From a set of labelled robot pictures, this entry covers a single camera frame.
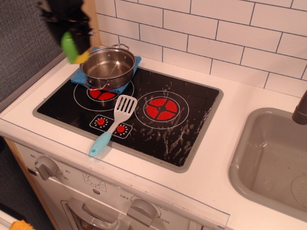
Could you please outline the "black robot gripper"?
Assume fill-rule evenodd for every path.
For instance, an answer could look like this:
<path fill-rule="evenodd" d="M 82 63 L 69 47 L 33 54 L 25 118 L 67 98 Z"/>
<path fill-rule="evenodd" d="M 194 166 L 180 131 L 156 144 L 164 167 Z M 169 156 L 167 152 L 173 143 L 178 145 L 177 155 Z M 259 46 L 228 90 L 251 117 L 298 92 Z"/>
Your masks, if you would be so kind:
<path fill-rule="evenodd" d="M 63 34 L 70 32 L 78 56 L 90 48 L 90 37 L 94 35 L 82 5 L 82 0 L 40 0 L 37 3 L 56 42 L 60 45 Z"/>

